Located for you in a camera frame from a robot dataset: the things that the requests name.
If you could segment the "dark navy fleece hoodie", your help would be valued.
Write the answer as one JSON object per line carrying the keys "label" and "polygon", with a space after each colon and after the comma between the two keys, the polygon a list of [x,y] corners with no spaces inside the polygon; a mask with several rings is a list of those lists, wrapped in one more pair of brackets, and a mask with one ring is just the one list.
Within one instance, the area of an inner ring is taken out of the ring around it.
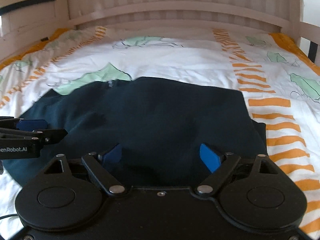
{"label": "dark navy fleece hoodie", "polygon": [[201,144],[244,159],[267,152],[266,126],[250,118],[240,91],[167,79],[93,82],[68,95],[50,90],[22,116],[46,120],[67,135],[39,158],[3,162],[20,185],[56,154],[77,159],[117,144],[122,157],[110,174],[133,186],[199,184],[210,175]]}

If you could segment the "white patterned duvet cover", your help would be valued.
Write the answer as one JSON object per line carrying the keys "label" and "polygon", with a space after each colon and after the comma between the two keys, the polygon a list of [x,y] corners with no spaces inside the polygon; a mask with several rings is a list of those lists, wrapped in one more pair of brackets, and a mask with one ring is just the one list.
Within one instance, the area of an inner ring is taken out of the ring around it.
{"label": "white patterned duvet cover", "polygon": [[271,159],[306,195],[301,229],[319,237],[319,66],[284,34],[60,29],[1,64],[1,115],[18,117],[50,89],[141,76],[242,91],[250,116],[266,124]]}

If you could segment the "white wooden bed frame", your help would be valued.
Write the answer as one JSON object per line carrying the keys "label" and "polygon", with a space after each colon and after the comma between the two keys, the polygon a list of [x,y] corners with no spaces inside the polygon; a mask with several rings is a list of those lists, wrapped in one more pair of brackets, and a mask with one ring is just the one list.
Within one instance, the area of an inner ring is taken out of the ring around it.
{"label": "white wooden bed frame", "polygon": [[104,23],[275,30],[319,43],[319,27],[303,18],[303,0],[1,0],[1,59],[57,28]]}

